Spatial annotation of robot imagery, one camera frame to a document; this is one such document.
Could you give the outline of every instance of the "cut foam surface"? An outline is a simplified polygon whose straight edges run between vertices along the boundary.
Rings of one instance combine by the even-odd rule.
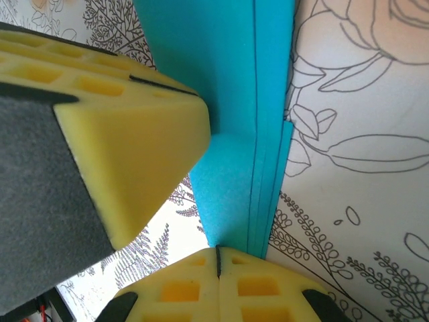
[[[302,294],[307,289],[326,294],[320,285],[232,248],[220,248],[219,254],[219,278],[219,259],[208,248],[121,290],[119,298],[133,293],[138,299],[118,322],[320,321]],[[97,322],[107,321],[104,316]]]
[[[0,315],[131,242],[210,139],[192,89],[2,23],[0,134]]]

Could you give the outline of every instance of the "black foam strip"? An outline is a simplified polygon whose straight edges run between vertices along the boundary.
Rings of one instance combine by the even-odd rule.
[[[53,105],[0,83],[0,315],[113,253]]]
[[[134,292],[122,294],[107,303],[95,322],[126,322],[138,295]]]
[[[316,312],[320,322],[351,322],[328,295],[317,290],[305,290],[302,294]]]
[[[26,34],[31,34],[31,35],[47,38],[50,40],[55,40],[57,42],[63,42],[63,43],[68,44],[68,45],[78,46],[78,47],[81,47],[84,49],[94,50],[96,52],[102,52],[103,54],[108,54],[111,56],[118,56],[114,52],[110,52],[110,51],[102,49],[102,48],[92,47],[92,46],[89,46],[86,44],[82,44],[80,42],[73,42],[72,40],[67,40],[67,39],[51,36],[48,34],[43,34],[41,32],[36,32],[34,30],[26,29],[23,27],[19,27],[17,25],[11,25],[11,24],[4,23],[4,22],[0,22],[0,30],[7,30],[8,32],[24,32]]]
[[[162,89],[168,89],[170,91],[176,91],[176,92],[180,92],[180,93],[184,93],[184,94],[198,96],[196,93],[185,91],[184,89],[177,89],[176,87],[173,87],[173,86],[170,86],[170,85],[165,85],[165,84],[153,82],[152,80],[147,80],[147,79],[144,79],[144,78],[139,78],[139,77],[136,77],[136,76],[133,76],[133,75],[129,75],[129,80],[134,81],[134,82],[138,82],[138,83],[142,83],[142,84],[147,84],[147,85],[159,87],[159,88],[162,88]]]
[[[35,299],[22,304],[6,315],[0,316],[0,322],[19,322],[38,312],[38,305]]]
[[[217,271],[217,278],[220,278],[222,274],[222,258],[221,258],[221,247],[219,245],[216,246],[216,271]]]

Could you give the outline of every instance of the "line drawing of leaf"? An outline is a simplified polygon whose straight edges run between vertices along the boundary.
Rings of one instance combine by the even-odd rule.
[[[360,91],[382,77],[392,62],[393,60],[377,54],[367,62],[347,68],[338,76],[320,86],[319,91],[344,93]]]
[[[308,157],[305,147],[298,140],[292,139],[290,142],[288,163],[286,164],[286,175],[291,178],[298,176],[310,166],[310,158]]]
[[[55,12],[61,12],[63,7],[64,7],[64,0],[57,1],[55,5]]]
[[[196,228],[199,232],[206,234],[206,232],[204,231],[204,228],[202,226],[201,219],[198,220],[198,225],[196,226]]]
[[[317,124],[319,125],[319,134],[326,133],[336,119],[336,111],[333,109],[324,109],[316,114]]]
[[[168,223],[156,243],[150,243],[148,233],[145,228],[128,246],[112,255],[116,262],[115,281],[119,289],[168,265]]]
[[[411,253],[429,263],[429,245],[422,238],[413,233],[406,233],[404,244]]]
[[[310,86],[326,75],[323,70],[310,65],[301,57],[293,63],[293,69],[292,84],[298,89]]]
[[[381,295],[389,299],[390,305],[394,310],[388,309],[390,317],[397,317],[393,321],[406,322],[409,317],[414,320],[428,321],[427,313],[429,312],[425,306],[427,301],[425,297],[428,286],[420,280],[416,275],[411,274],[407,268],[400,268],[398,263],[393,262],[389,256],[382,256],[380,252],[373,253],[373,259],[378,263],[379,267],[383,268],[384,272],[376,271],[373,267],[347,257],[347,264],[362,276],[367,283],[372,284],[374,288],[380,291]],[[416,292],[419,288],[423,296]]]
[[[196,208],[196,205],[192,205],[190,208],[185,210],[176,210],[176,213],[183,217],[198,217],[198,209]]]
[[[32,22],[41,28],[46,27],[46,20],[46,15],[44,13],[40,13],[39,11],[35,11],[32,16]]]
[[[57,20],[52,19],[52,21],[51,21],[51,28],[52,28],[53,36],[57,36],[57,37],[59,36],[60,25],[61,25],[61,22],[60,22],[59,19],[57,19]]]
[[[344,35],[356,46],[361,47],[363,49],[372,49],[371,45],[369,45],[361,36],[361,32],[357,29],[356,25],[351,23],[348,20],[344,20],[340,23],[341,29],[344,32]]]
[[[64,30],[62,32],[61,37],[64,38],[64,39],[67,39],[67,40],[75,41],[77,35],[78,34],[76,33],[76,30],[74,30],[74,29],[66,29],[66,30]]]
[[[295,128],[305,136],[318,140],[319,125],[313,111],[295,104],[290,111],[290,119]]]
[[[361,218],[357,214],[356,210],[352,207],[347,206],[346,208],[346,216],[347,219],[355,226],[359,226],[361,224]]]
[[[52,28],[50,27],[50,25],[45,25],[45,28],[43,28],[43,33],[44,34],[51,34]]]
[[[315,152],[328,156],[335,165],[355,172],[399,173],[429,164],[429,141],[418,136],[366,134],[340,141],[327,150],[312,145],[303,135],[300,138]]]

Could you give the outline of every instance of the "foam block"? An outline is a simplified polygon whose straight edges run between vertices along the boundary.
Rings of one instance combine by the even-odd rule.
[[[2,314],[131,242],[210,129],[192,89],[0,24],[0,135]]]
[[[286,164],[280,144],[289,145],[283,112],[294,2],[134,4],[159,70],[195,88],[209,108],[212,142],[190,173],[209,244],[261,256]]]
[[[118,310],[117,322],[344,321],[329,314],[320,320],[312,309],[317,296],[310,305],[306,290],[328,297],[319,284],[295,272],[231,248],[208,248],[119,291],[104,312],[113,315],[116,302],[136,294],[125,318]],[[325,311],[338,310],[332,300],[324,304]],[[97,322],[111,321],[104,312]]]
[[[0,83],[0,314],[113,253],[52,110],[76,101]]]
[[[210,148],[190,174],[208,242],[246,251],[256,143],[253,3],[134,4],[159,70],[196,89],[209,108]]]

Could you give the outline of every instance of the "blue foam sheet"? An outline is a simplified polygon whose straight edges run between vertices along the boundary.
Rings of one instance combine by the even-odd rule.
[[[209,108],[210,148],[190,174],[209,244],[260,257],[286,163],[281,142],[290,141],[282,115],[294,2],[135,6],[158,69],[196,89]]]

